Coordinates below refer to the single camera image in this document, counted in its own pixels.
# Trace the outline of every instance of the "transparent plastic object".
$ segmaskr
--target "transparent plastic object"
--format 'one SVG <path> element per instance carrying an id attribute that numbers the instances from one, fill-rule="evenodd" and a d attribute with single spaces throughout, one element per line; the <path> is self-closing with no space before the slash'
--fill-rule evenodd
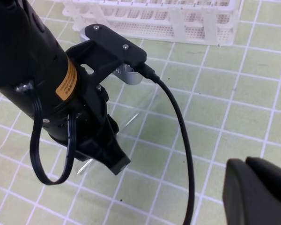
<path id="1" fill-rule="evenodd" d="M 119 127 L 119 133 L 117 134 L 117 137 L 136 136 L 137 135 L 136 133 L 139 131 L 138 128 L 140 128 L 143 118 L 145 117 L 145 114 L 148 112 L 148 107 L 152 100 L 154 91 L 155 91 L 155 89 L 151 89 L 150 91 L 147 91 L 146 94 L 144 94 L 140 97 L 135 96 L 135 105 L 138 106 L 137 108 L 131 107 L 131 106 L 123 106 L 122 104 L 115 105 L 115 107 L 119 106 L 119 107 L 127 109 L 124 114 L 121 114 L 122 119 L 117 120 L 117 118 L 113 117 L 113 119 L 115 119 L 116 122 L 118 123 L 118 127 Z M 85 173 L 87 173 L 88 171 L 91 170 L 92 165 L 94 163 L 97 163 L 97 162 L 96 162 L 96 160 L 94 160 L 92 158 L 85 162 L 76 160 L 74 162 L 74 166 L 73 166 L 75 174 L 77 176 L 84 175 Z"/>
<path id="2" fill-rule="evenodd" d="M 129 38 L 232 45 L 244 0 L 53 0 L 80 31 L 100 23 Z"/>

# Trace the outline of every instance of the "black cylindrical motor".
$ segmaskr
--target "black cylindrical motor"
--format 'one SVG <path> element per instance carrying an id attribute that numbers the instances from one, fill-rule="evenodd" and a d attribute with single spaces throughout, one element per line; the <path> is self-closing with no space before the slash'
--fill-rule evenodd
<path id="1" fill-rule="evenodd" d="M 38 93 L 43 128 L 58 143 L 67 145 L 67 116 L 76 113 L 77 159 L 95 158 L 114 174 L 130 162 L 115 139 L 104 87 L 63 51 L 26 0 L 0 1 L 0 92 L 34 119 L 30 99 L 17 91 L 27 82 Z"/>

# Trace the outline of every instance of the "black object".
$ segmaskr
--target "black object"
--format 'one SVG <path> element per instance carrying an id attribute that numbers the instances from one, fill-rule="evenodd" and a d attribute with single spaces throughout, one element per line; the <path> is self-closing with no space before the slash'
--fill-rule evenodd
<path id="1" fill-rule="evenodd" d="M 192 154 L 174 96 L 145 64 L 147 54 L 142 49 L 100 24 L 88 26 L 85 35 L 89 41 L 64 52 L 26 0 L 0 1 L 0 92 L 34 119 L 30 158 L 37 177 L 46 185 L 64 182 L 74 156 L 81 161 L 92 157 L 114 174 L 130 162 L 115 138 L 118 125 L 107 115 L 108 94 L 100 85 L 126 64 L 159 84 L 177 113 L 190 190 L 183 224 L 189 225 L 194 206 Z M 94 73 L 88 75 L 81 64 L 87 64 Z M 56 142 L 68 145 L 63 174 L 55 182 L 48 179 L 40 162 L 41 127 Z"/>
<path id="2" fill-rule="evenodd" d="M 223 202 L 228 225 L 281 225 L 281 168 L 261 158 L 228 160 Z"/>

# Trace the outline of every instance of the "cable connector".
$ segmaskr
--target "cable connector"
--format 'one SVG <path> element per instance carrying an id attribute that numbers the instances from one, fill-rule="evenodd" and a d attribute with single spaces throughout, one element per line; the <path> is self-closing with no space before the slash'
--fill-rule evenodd
<path id="1" fill-rule="evenodd" d="M 133 69 L 154 83 L 158 83 L 160 80 L 160 77 L 156 75 L 155 71 L 145 63 L 138 67 L 134 67 Z"/>

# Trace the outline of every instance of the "black wire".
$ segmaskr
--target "black wire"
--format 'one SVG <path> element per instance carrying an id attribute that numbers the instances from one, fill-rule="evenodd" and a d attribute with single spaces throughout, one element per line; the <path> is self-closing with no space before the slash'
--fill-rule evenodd
<path id="1" fill-rule="evenodd" d="M 67 146 L 67 156 L 65 167 L 62 172 L 61 177 L 57 181 L 51 181 L 41 163 L 40 155 L 39 155 L 39 139 L 41 136 L 42 126 L 43 126 L 43 116 L 42 116 L 42 104 L 38 97 L 37 92 L 32 89 L 25 92 L 28 95 L 32 102 L 32 107 L 34 111 L 34 123 L 33 123 L 33 130 L 31 134 L 30 140 L 30 159 L 33 170 L 37 175 L 38 179 L 46 185 L 55 185 L 61 184 L 67 180 L 69 177 L 71 170 L 74 164 L 74 154 L 77 145 L 77 138 L 76 138 L 76 114 L 68 114 L 67 118 L 67 132 L 68 132 L 68 146 Z"/>
<path id="2" fill-rule="evenodd" d="M 142 74 L 145 78 L 150 79 L 153 82 L 157 83 L 164 90 L 166 95 L 169 97 L 170 102 L 172 103 L 174 110 L 176 112 L 181 129 L 184 146 L 185 146 L 187 170 L 188 170 L 189 193 L 188 193 L 188 202 L 187 202 L 186 214 L 185 214 L 183 225 L 190 225 L 192 221 L 192 214 L 193 214 L 193 208 L 195 202 L 195 180 L 194 180 L 194 172 L 193 172 L 192 151 L 191 151 L 183 115 L 180 111 L 178 103 L 175 100 L 172 92 L 165 85 L 165 83 L 162 80 L 160 80 L 159 76 L 155 74 L 155 71 L 152 68 L 150 68 L 146 64 L 143 64 L 141 67 L 137 67 L 135 70 L 138 71 L 140 74 Z"/>

